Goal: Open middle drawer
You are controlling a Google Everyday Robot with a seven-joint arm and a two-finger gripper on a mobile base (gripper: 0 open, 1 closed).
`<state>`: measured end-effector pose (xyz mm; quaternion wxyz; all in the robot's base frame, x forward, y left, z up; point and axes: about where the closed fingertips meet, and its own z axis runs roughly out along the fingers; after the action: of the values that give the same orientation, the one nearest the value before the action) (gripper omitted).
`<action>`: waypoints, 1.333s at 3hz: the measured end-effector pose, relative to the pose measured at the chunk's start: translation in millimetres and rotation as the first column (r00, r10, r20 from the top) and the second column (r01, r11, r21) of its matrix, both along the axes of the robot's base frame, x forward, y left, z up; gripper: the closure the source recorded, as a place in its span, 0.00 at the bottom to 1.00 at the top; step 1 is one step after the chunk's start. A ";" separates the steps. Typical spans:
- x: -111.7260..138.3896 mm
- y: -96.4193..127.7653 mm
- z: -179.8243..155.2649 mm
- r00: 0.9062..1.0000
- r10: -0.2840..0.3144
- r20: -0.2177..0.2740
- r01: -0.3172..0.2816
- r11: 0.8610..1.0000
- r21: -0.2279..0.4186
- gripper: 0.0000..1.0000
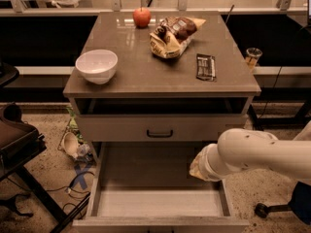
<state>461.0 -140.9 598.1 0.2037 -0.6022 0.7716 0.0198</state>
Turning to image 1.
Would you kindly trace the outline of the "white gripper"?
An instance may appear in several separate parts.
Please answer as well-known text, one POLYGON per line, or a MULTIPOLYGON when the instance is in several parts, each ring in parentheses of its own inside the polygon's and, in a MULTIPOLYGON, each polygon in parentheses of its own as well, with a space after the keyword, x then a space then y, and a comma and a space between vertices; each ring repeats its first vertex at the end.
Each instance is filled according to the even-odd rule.
POLYGON ((218 182, 230 174, 218 153, 218 145, 210 144, 203 148, 190 165, 190 175, 207 182, 218 182))

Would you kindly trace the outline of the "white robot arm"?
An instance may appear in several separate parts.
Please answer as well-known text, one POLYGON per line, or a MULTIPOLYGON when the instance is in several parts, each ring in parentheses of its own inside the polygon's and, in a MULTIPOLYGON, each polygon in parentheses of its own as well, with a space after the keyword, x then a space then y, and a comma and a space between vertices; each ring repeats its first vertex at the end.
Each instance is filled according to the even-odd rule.
POLYGON ((190 174, 206 182, 217 182, 235 173, 266 169, 311 183, 311 142, 279 140, 273 134, 233 128, 216 144, 204 147, 190 165, 190 174))

